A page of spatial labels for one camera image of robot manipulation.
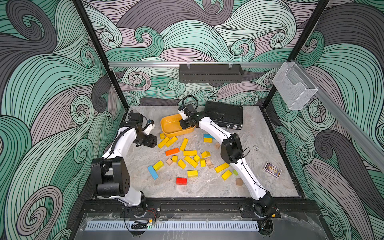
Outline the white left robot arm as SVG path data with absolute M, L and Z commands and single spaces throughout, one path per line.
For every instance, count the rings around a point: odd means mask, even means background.
M 131 186 L 131 177 L 124 157 L 132 144 L 137 147 L 154 148 L 157 137 L 151 134 L 155 127 L 153 120 L 131 111 L 128 119 L 121 122 L 112 145 L 102 157 L 91 163 L 91 180 L 97 199 L 117 200 L 135 215 L 147 211 L 143 192 Z

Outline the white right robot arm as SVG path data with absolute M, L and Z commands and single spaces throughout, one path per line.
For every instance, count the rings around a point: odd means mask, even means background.
M 197 108 L 191 104 L 180 106 L 178 112 L 182 117 L 180 125 L 183 129 L 189 127 L 200 128 L 221 144 L 221 157 L 225 163 L 237 171 L 244 182 L 253 199 L 256 215 L 263 219 L 274 217 L 278 213 L 274 198 L 262 186 L 250 169 L 245 159 L 246 154 L 244 153 L 240 137 L 237 134 L 231 134 L 222 129 L 207 113 L 198 112 Z

